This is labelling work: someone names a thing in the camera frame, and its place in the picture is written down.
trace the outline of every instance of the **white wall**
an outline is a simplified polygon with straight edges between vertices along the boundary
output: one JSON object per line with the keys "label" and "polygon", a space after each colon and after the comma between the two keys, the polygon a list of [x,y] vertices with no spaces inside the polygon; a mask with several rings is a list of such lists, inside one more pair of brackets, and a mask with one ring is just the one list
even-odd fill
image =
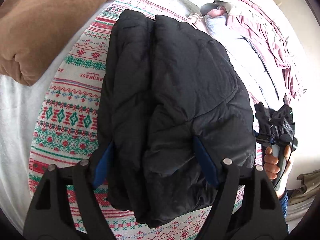
{"label": "white wall", "polygon": [[305,0],[273,0],[285,14],[296,32],[308,58],[304,77],[308,91],[293,108],[298,149],[287,188],[297,188],[296,177],[320,169],[320,26]]}

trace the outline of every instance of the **light blue cloth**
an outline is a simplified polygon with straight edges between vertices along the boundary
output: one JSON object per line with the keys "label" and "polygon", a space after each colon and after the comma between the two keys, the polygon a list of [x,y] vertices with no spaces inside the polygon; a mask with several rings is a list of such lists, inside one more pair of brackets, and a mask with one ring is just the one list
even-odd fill
{"label": "light blue cloth", "polygon": [[246,38],[227,27],[227,17],[226,13],[215,18],[209,15],[204,16],[210,35],[226,48],[230,62],[238,65],[236,71],[247,71],[255,80],[268,107],[278,110],[283,106],[283,99],[279,100],[276,88],[264,63]]}

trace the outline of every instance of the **human hand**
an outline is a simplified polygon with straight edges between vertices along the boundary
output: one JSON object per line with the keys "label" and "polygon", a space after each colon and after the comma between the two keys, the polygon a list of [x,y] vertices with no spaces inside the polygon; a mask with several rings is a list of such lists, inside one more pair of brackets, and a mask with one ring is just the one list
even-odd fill
{"label": "human hand", "polygon": [[[279,182],[279,190],[276,191],[277,197],[280,199],[285,191],[285,186],[287,185],[287,181],[288,181],[288,176],[290,174],[290,171],[292,169],[292,165],[293,165],[293,155],[290,156],[291,153],[291,148],[289,145],[287,145],[284,149],[284,158],[287,160],[287,168],[285,169],[282,178]],[[272,156],[272,148],[271,147],[267,147],[267,149],[265,150],[265,156],[263,158],[263,160],[265,161],[264,169],[267,173],[267,176],[269,179],[276,179],[277,175],[280,171],[280,168],[277,166],[277,163],[279,162],[279,159],[277,157]]]}

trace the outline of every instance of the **sleeve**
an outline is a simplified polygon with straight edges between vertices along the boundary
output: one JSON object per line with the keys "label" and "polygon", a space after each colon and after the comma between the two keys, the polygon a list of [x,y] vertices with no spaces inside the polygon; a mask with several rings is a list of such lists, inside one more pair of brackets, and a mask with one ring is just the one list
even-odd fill
{"label": "sleeve", "polygon": [[285,190],[283,196],[279,199],[283,216],[285,217],[287,215],[287,206],[288,206],[288,191]]}

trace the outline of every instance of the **black bracket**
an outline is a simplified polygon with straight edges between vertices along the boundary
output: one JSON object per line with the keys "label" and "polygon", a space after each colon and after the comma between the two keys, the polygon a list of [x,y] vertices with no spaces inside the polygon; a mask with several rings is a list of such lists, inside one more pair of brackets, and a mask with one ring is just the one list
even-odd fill
{"label": "black bracket", "polygon": [[264,109],[263,103],[255,104],[256,118],[264,133],[256,134],[256,142],[264,147],[272,146],[272,155],[279,159],[277,166],[280,168],[276,179],[272,181],[275,190],[279,189],[279,181],[287,167],[287,160],[284,158],[284,149],[290,146],[291,152],[298,147],[298,140],[295,138],[295,123],[293,122],[292,108],[284,104],[270,117]]}
{"label": "black bracket", "polygon": [[[226,181],[220,185],[212,209],[196,240],[246,239],[263,235],[284,239],[287,227],[273,186],[263,167],[243,168],[224,159]],[[76,230],[66,185],[74,185],[87,234]],[[239,185],[245,185],[241,208],[232,215]],[[90,183],[90,160],[58,169],[50,165],[31,201],[23,236],[27,240],[116,240],[106,222]]]}

